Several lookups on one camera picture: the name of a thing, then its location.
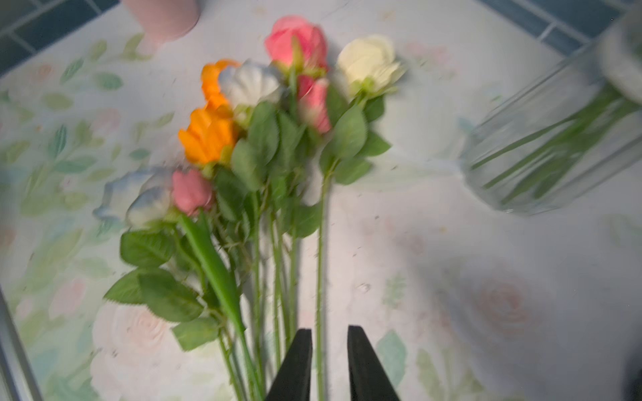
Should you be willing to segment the clear glass vase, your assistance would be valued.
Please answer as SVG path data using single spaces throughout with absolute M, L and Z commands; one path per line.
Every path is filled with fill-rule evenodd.
M 560 208 L 641 157 L 641 6 L 466 139 L 468 188 L 495 210 Z

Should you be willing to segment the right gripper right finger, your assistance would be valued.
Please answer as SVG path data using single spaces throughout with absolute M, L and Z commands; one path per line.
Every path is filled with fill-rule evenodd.
M 347 352 L 352 401 L 400 400 L 361 326 L 349 326 Z

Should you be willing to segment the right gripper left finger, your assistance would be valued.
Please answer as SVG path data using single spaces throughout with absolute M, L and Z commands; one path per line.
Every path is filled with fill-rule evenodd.
M 266 401 L 310 401 L 313 357 L 312 330 L 296 332 Z

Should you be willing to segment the pink tulip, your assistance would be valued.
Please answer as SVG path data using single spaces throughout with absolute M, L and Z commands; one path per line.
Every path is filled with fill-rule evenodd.
M 198 170 L 174 172 L 172 185 L 174 202 L 182 212 L 178 218 L 179 224 L 184 230 L 207 280 L 217 294 L 222 309 L 239 337 L 248 380 L 255 388 L 258 398 L 263 400 L 265 398 L 264 384 L 259 371 L 253 364 L 250 347 L 247 344 L 237 282 L 212 243 L 212 231 L 207 224 L 205 207 L 213 199 L 212 187 Z

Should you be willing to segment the pink pen holder cup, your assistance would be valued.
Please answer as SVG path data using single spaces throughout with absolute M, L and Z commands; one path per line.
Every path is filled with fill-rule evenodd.
M 120 3 L 157 43 L 185 36 L 200 18 L 196 0 L 122 0 Z

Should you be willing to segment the cream rose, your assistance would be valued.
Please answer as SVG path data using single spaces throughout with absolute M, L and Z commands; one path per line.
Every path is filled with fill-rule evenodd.
M 319 199 L 320 224 L 318 231 L 315 351 L 317 395 L 328 398 L 326 368 L 326 245 L 329 192 L 334 182 L 350 185 L 368 173 L 370 159 L 386 153 L 391 144 L 377 134 L 371 125 L 386 111 L 385 95 L 395 89 L 395 83 L 406 72 L 396 57 L 393 43 L 381 35 L 356 38 L 339 53 L 337 65 L 347 97 L 330 86 L 326 95 L 326 110 L 331 138 L 319 157 L 322 174 Z

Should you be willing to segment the small pink rose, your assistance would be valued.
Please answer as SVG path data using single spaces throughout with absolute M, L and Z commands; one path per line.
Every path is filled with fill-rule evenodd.
M 326 105 L 329 80 L 300 75 L 298 84 L 299 118 L 321 134 L 329 132 L 331 123 Z

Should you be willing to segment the white rose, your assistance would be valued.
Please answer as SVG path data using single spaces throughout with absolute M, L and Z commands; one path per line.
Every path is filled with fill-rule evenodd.
M 272 66 L 250 59 L 238 67 L 222 70 L 217 83 L 232 109 L 234 120 L 242 126 L 248 125 L 258 104 L 277 104 L 284 94 L 281 73 Z

